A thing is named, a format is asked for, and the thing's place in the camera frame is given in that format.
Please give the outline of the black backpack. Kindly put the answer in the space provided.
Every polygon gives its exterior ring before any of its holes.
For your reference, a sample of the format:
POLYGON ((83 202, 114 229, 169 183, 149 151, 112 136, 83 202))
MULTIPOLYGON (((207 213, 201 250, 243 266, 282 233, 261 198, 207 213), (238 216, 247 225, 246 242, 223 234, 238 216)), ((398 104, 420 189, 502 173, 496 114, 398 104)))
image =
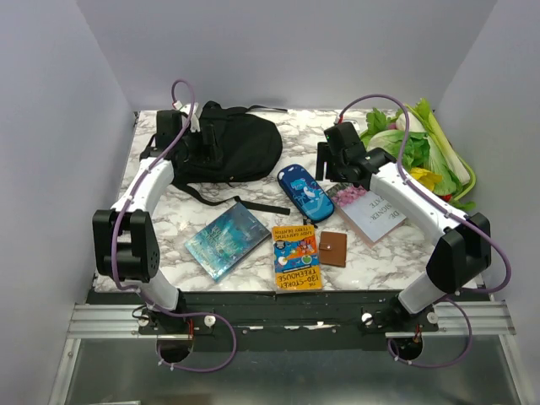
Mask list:
POLYGON ((276 125, 251 114, 261 105, 223 108, 215 101, 207 102, 199 117, 202 124, 214 124, 224 159, 221 167, 201 167, 181 162, 181 139, 165 156, 172 163, 172 185, 208 206, 220 201, 204 198, 192 183, 227 183, 259 181, 267 177, 278 163, 283 142, 276 125))

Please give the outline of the brown leather wallet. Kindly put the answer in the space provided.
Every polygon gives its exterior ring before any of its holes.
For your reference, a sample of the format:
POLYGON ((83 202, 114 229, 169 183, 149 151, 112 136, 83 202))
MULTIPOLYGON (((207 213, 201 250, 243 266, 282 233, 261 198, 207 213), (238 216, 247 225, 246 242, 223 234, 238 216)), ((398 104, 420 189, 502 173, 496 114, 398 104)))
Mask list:
POLYGON ((319 261, 321 264, 346 267, 347 235, 344 233, 322 231, 319 242, 319 261))

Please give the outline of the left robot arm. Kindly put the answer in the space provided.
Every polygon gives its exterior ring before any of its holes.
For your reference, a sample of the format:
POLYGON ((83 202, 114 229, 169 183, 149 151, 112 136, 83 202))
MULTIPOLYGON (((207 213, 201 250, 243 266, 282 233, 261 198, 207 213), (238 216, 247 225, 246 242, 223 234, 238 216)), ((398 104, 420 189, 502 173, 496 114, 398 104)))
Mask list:
POLYGON ((150 144, 125 193, 109 209, 97 210, 92 218, 94 255, 99 275, 112 279, 122 291, 137 294, 158 323, 169 333, 180 332, 187 318, 182 292, 160 271, 160 251, 152 215, 167 187, 174 180, 174 161, 185 160, 195 143, 189 139, 195 113, 172 111, 170 128, 177 130, 165 148, 150 144))

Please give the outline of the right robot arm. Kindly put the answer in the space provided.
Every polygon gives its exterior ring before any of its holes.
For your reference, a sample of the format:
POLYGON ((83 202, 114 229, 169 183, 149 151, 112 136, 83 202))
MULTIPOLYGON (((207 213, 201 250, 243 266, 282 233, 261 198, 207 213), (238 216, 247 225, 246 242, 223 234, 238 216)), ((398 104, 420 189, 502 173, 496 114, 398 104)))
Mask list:
POLYGON ((419 320, 419 312, 490 266, 490 222, 480 213, 468 216, 442 202, 384 149, 366 150, 352 123, 334 125, 324 136, 317 145, 316 179, 361 186, 385 198, 434 246, 425 272, 398 294, 387 312, 394 328, 408 330, 419 320))

